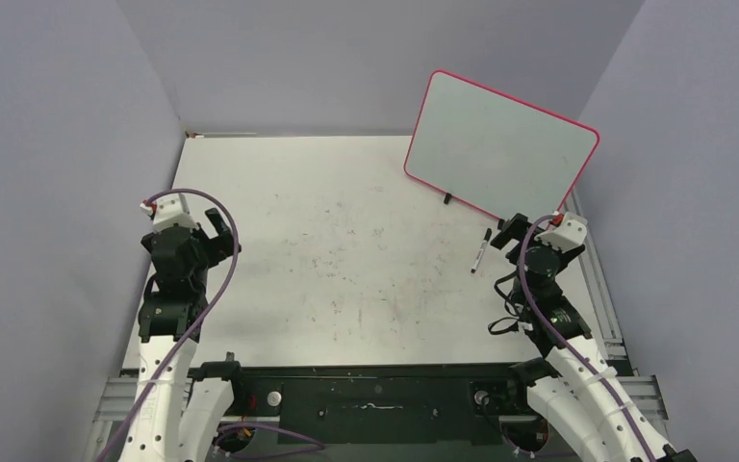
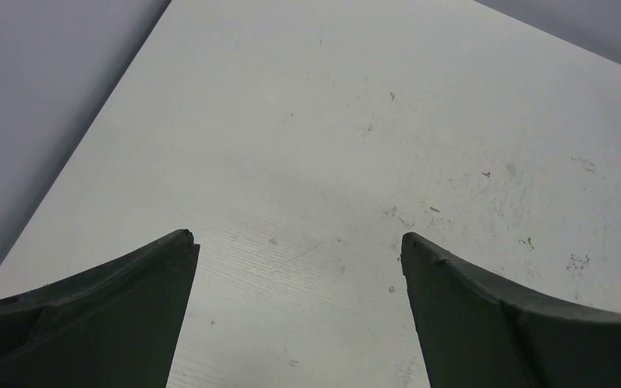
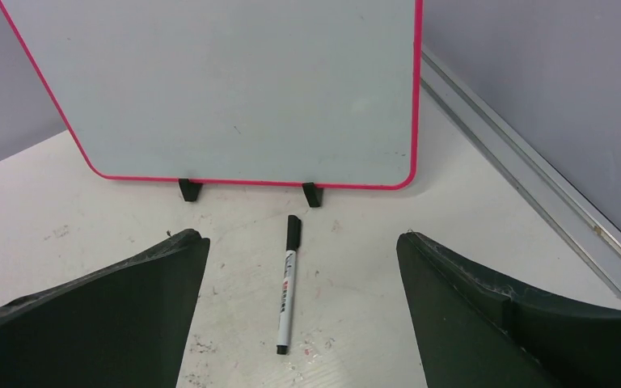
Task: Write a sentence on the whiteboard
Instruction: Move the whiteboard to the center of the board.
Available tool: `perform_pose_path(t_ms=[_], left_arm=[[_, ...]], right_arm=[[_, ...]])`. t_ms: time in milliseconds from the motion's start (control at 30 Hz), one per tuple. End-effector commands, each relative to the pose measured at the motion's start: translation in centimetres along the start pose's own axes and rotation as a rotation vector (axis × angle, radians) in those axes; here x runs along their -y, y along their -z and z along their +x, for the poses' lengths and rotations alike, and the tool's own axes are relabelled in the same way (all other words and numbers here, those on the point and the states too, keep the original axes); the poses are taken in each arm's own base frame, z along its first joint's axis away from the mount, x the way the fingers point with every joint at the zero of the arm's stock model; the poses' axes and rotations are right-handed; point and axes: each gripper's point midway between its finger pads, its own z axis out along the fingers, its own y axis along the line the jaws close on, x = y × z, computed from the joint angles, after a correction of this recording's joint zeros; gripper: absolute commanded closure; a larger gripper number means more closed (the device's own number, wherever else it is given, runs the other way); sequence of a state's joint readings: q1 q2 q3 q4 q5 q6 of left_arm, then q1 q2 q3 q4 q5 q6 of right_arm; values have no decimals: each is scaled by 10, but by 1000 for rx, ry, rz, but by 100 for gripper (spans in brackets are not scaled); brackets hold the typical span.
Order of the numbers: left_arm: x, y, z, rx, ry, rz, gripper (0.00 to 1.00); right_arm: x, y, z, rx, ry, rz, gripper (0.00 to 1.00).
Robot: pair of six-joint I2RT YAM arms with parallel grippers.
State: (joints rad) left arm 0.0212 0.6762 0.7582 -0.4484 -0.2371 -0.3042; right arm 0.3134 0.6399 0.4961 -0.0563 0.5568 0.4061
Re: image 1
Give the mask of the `white whiteboard marker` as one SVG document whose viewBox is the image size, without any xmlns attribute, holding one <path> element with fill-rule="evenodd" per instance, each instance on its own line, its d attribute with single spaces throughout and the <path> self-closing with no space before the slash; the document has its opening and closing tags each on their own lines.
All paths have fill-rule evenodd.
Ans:
<svg viewBox="0 0 739 462">
<path fill-rule="evenodd" d="M 477 273 L 477 271 L 478 271 L 478 269 L 480 267 L 480 264 L 482 262 L 483 256 L 485 254 L 485 251 L 486 251 L 486 249 L 489 246 L 489 242 L 490 242 L 490 239 L 492 237 L 492 234 L 493 234 L 493 230 L 491 228 L 487 228 L 486 231 L 485 231 L 484 237 L 482 239 L 481 245 L 478 248 L 478 251 L 477 251 L 477 253 L 475 255 L 474 261 L 473 261 L 473 263 L 471 265 L 471 269 L 470 269 L 470 273 L 471 274 Z"/>
</svg>

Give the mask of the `pink framed whiteboard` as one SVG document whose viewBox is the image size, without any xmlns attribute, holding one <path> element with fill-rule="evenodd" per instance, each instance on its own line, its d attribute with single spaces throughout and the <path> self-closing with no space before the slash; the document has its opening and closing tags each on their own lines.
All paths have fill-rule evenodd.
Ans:
<svg viewBox="0 0 739 462">
<path fill-rule="evenodd" d="M 559 210 L 599 132 L 445 71 L 428 80 L 403 169 L 493 218 Z"/>
</svg>

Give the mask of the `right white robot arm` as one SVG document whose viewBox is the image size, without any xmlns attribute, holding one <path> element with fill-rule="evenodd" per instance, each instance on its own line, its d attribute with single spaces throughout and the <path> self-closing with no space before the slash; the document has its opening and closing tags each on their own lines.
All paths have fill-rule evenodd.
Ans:
<svg viewBox="0 0 739 462">
<path fill-rule="evenodd" d="M 677 449 L 625 390 L 599 351 L 592 330 L 557 283 L 586 249 L 587 221 L 555 212 L 535 221 L 506 220 L 490 245 L 512 249 L 513 271 L 495 284 L 513 324 L 537 348 L 537 358 L 512 366 L 509 405 L 543 418 L 582 461 L 693 461 Z"/>
</svg>

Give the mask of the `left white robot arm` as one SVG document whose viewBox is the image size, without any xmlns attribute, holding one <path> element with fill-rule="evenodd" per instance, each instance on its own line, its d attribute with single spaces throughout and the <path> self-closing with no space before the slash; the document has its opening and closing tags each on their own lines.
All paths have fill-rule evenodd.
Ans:
<svg viewBox="0 0 739 462">
<path fill-rule="evenodd" d="M 153 273 L 138 314 L 139 372 L 135 400 L 115 435 L 122 461 L 203 461 L 223 414 L 241 412 L 248 388 L 228 373 L 202 378 L 184 396 L 203 321 L 221 295 L 207 296 L 208 272 L 235 263 L 241 246 L 225 210 L 205 216 L 216 230 L 209 237 L 189 212 L 155 205 L 153 230 L 141 240 Z"/>
</svg>

